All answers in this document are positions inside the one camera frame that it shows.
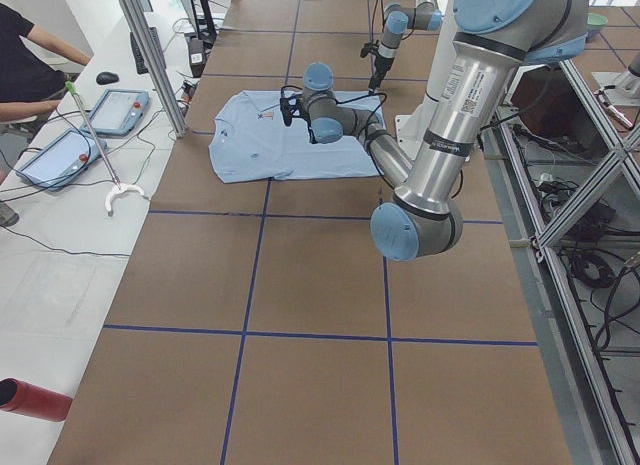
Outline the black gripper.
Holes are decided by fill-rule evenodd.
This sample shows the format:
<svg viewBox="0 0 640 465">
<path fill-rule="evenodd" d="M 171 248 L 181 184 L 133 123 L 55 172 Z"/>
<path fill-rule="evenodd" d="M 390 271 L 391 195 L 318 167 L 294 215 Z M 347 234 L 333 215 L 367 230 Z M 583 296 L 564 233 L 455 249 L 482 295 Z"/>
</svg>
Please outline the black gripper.
<svg viewBox="0 0 640 465">
<path fill-rule="evenodd" d="M 301 97 L 292 97 L 290 100 L 287 98 L 281 98 L 280 109 L 282 112 L 290 112 L 289 114 L 283 115 L 286 127 L 290 127 L 292 125 L 293 119 L 306 119 L 306 108 L 304 100 Z"/>
<path fill-rule="evenodd" d="M 387 72 L 391 69 L 392 60 L 386 57 L 376 57 L 374 60 L 374 72 L 369 81 L 368 90 L 370 94 L 375 93 L 376 84 L 381 83 Z"/>
</svg>

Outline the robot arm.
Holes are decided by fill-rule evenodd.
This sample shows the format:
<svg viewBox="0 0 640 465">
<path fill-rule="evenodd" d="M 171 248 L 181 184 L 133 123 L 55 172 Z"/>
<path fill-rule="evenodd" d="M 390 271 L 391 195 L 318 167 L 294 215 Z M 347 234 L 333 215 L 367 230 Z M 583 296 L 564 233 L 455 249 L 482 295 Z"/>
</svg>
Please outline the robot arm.
<svg viewBox="0 0 640 465">
<path fill-rule="evenodd" d="M 374 69 L 368 84 L 370 94 L 380 88 L 407 32 L 436 31 L 443 22 L 438 0 L 415 0 L 413 8 L 392 3 L 383 9 L 382 17 L 382 38 L 365 43 L 360 53 L 362 58 L 374 57 Z"/>
<path fill-rule="evenodd" d="M 372 112 L 342 106 L 331 68 L 309 65 L 300 92 L 282 94 L 285 122 L 303 119 L 314 143 L 356 138 L 391 184 L 393 198 L 370 230 L 388 259 L 410 261 L 452 248 L 463 230 L 451 191 L 517 69 L 579 55 L 589 0 L 449 0 L 429 84 L 439 92 L 415 156 Z"/>
</svg>

